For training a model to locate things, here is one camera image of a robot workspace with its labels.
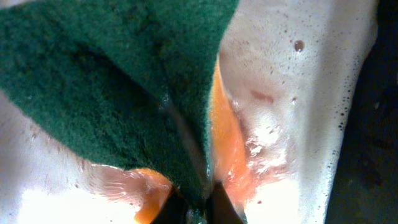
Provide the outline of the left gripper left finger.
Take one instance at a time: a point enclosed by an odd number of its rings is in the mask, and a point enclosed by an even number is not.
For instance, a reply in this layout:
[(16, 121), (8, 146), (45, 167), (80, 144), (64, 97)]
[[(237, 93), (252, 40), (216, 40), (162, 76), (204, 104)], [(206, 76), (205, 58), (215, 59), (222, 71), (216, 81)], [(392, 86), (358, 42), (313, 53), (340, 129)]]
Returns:
[(188, 203), (179, 189), (172, 187), (165, 203), (151, 224), (186, 224)]

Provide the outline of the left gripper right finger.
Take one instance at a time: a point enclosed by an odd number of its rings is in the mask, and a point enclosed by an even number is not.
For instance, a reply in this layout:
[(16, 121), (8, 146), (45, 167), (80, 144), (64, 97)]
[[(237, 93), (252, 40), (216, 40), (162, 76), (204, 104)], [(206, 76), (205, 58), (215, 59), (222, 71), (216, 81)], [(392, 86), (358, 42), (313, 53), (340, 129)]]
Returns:
[(206, 220), (209, 224), (243, 224), (234, 210), (223, 184), (217, 182), (206, 201)]

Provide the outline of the green yellow scrub sponge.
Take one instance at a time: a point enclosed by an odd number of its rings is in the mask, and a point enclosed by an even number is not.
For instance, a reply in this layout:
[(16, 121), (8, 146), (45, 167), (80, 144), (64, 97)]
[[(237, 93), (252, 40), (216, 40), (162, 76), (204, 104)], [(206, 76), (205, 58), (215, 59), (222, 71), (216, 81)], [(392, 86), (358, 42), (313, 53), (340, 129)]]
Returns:
[(1, 10), (1, 90), (91, 162), (156, 171), (206, 220), (231, 108), (218, 71), (236, 0), (33, 1)]

